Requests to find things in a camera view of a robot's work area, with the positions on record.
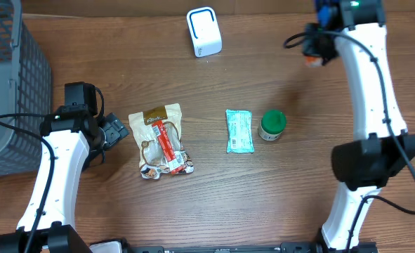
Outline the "orange small packet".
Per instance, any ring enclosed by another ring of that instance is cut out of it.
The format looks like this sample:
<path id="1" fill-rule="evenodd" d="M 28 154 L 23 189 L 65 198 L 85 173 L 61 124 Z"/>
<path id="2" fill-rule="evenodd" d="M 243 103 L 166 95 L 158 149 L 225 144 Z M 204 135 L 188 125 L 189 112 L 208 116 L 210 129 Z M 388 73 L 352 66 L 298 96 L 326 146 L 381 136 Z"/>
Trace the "orange small packet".
<path id="1" fill-rule="evenodd" d="M 321 67 L 323 66 L 323 59 L 317 56 L 306 56 L 305 64 L 308 67 Z"/>

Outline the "beige snack bag red label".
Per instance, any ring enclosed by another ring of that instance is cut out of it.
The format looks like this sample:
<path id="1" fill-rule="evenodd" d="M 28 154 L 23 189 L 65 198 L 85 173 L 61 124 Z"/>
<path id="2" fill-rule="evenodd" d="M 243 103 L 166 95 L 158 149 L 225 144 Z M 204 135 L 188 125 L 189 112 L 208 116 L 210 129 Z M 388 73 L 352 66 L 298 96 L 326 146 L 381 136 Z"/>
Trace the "beige snack bag red label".
<path id="1" fill-rule="evenodd" d="M 182 110 L 177 103 L 129 115 L 129 126 L 140 151 L 140 174 L 191 174 L 194 164 L 182 143 Z"/>

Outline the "teal wet wipes packet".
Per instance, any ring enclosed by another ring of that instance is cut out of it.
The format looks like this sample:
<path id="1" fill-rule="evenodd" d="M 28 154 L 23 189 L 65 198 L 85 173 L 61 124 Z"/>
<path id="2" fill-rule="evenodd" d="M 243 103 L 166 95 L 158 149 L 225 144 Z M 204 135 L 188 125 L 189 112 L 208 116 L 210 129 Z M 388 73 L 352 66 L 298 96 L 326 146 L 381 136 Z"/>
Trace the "teal wet wipes packet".
<path id="1" fill-rule="evenodd" d="M 247 110 L 226 110 L 228 126 L 227 153 L 254 153 L 252 113 Z"/>

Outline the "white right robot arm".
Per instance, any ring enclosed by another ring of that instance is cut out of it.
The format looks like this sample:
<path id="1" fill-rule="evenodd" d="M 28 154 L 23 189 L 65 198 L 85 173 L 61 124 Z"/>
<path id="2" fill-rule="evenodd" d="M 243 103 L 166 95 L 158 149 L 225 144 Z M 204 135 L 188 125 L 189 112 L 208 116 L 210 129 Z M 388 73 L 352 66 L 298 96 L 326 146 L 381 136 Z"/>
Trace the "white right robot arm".
<path id="1" fill-rule="evenodd" d="M 338 145 L 331 164 L 338 188 L 322 225 L 316 252 L 376 252 L 359 241 L 374 200 L 390 178 L 415 157 L 398 107 L 387 57 L 386 15 L 382 1 L 316 1 L 317 22 L 306 25 L 303 54 L 311 65 L 340 57 L 353 103 L 353 141 Z"/>

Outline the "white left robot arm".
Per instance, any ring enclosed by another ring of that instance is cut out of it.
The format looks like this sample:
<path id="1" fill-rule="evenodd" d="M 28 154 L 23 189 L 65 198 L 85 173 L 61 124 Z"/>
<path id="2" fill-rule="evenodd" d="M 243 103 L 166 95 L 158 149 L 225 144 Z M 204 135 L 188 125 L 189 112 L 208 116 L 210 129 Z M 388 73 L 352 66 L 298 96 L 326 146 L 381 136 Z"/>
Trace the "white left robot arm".
<path id="1" fill-rule="evenodd" d="M 88 112 L 46 115 L 31 199 L 15 232 L 0 235 L 0 252 L 131 252 L 125 239 L 87 245 L 74 225 L 82 171 L 128 133 L 114 114 L 102 120 Z"/>

